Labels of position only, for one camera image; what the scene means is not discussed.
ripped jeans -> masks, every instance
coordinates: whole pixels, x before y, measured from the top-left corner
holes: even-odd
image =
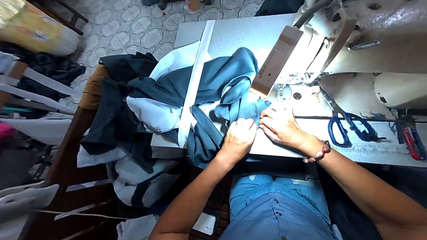
[[[305,180],[277,177],[270,175],[236,175],[230,191],[230,222],[252,201],[266,193],[282,193],[302,203],[319,215],[328,225],[328,205],[322,186],[315,174],[307,174]]]

orange fabric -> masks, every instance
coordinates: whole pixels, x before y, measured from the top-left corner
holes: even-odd
[[[101,102],[101,81],[104,77],[109,77],[106,66],[98,64],[95,72],[88,78],[79,107],[97,110]]]

pink fabric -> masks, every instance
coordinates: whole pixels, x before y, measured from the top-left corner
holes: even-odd
[[[15,129],[6,123],[0,123],[0,140],[6,137],[13,136],[15,134]]]

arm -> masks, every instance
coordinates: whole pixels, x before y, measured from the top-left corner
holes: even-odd
[[[252,119],[233,122],[222,148],[211,163],[169,205],[154,227],[150,239],[188,239],[218,182],[242,159],[255,139]]]
[[[302,131],[292,111],[272,106],[261,113],[260,127],[273,141],[314,157],[325,145]],[[335,150],[317,161],[375,223],[383,239],[427,237],[427,209]]]

bracelet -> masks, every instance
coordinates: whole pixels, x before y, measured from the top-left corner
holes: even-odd
[[[321,150],[320,152],[317,152],[314,158],[304,157],[304,158],[303,158],[304,163],[313,163],[313,162],[315,162],[316,160],[321,159],[321,158],[325,155],[325,153],[330,152],[330,144],[329,144],[329,141],[324,141],[324,140],[322,140],[322,142],[323,142],[324,144],[326,144],[326,146],[322,147],[322,150]]]

